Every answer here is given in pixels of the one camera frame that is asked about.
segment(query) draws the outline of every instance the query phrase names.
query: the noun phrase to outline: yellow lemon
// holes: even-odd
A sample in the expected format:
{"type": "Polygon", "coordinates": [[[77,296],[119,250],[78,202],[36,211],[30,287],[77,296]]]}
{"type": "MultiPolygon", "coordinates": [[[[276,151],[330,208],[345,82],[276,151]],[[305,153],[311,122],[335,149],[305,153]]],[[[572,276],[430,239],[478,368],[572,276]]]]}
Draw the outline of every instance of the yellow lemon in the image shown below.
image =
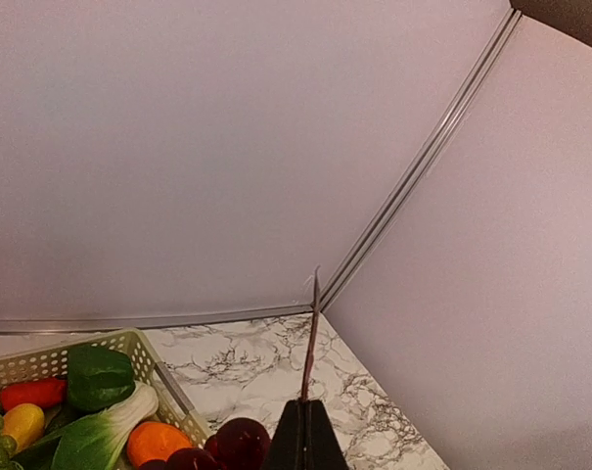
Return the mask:
{"type": "Polygon", "coordinates": [[[15,439],[18,443],[16,452],[21,452],[40,439],[44,431],[45,416],[36,404],[19,404],[4,415],[2,434],[15,439]]]}

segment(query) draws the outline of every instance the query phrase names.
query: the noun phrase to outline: white backdrop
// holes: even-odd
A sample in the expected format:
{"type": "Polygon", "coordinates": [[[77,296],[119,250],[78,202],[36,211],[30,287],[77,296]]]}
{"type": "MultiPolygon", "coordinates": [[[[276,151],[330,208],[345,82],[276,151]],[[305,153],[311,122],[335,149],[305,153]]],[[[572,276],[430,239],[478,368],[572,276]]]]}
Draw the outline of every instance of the white backdrop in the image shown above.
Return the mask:
{"type": "Polygon", "coordinates": [[[0,318],[308,302],[505,0],[0,0],[0,318]]]}
{"type": "Polygon", "coordinates": [[[451,468],[592,470],[592,50],[523,19],[329,313],[451,468]]]}

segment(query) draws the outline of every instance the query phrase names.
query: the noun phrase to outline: orange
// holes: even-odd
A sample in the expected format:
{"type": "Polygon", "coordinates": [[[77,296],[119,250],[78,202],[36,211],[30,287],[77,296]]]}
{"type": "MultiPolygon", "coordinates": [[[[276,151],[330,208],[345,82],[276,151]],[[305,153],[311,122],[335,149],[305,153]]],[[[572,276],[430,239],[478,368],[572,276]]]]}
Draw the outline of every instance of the orange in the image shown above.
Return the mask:
{"type": "Polygon", "coordinates": [[[150,460],[167,461],[176,450],[193,446],[187,435],[178,428],[149,421],[140,424],[130,433],[126,453],[132,466],[139,468],[150,460]]]}

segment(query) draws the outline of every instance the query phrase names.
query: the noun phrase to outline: red chili pepper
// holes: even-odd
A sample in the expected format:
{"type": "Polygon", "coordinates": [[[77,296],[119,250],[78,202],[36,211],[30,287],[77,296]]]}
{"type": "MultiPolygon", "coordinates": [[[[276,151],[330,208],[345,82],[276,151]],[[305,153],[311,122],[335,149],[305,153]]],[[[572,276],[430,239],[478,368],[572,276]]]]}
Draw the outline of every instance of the red chili pepper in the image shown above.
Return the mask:
{"type": "Polygon", "coordinates": [[[67,390],[67,380],[50,377],[36,382],[9,385],[0,393],[0,402],[4,411],[22,403],[36,404],[43,409],[51,408],[65,401],[67,390]]]}

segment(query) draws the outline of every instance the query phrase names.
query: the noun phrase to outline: green bell pepper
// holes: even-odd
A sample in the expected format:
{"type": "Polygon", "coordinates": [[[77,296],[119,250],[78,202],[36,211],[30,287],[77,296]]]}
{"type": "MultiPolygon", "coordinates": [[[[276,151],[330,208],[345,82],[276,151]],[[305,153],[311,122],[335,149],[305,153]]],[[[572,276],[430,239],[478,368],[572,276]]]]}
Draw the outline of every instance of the green bell pepper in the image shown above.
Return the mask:
{"type": "Polygon", "coordinates": [[[68,403],[93,413],[126,400],[135,390],[130,358],[100,346],[68,352],[68,403]]]}

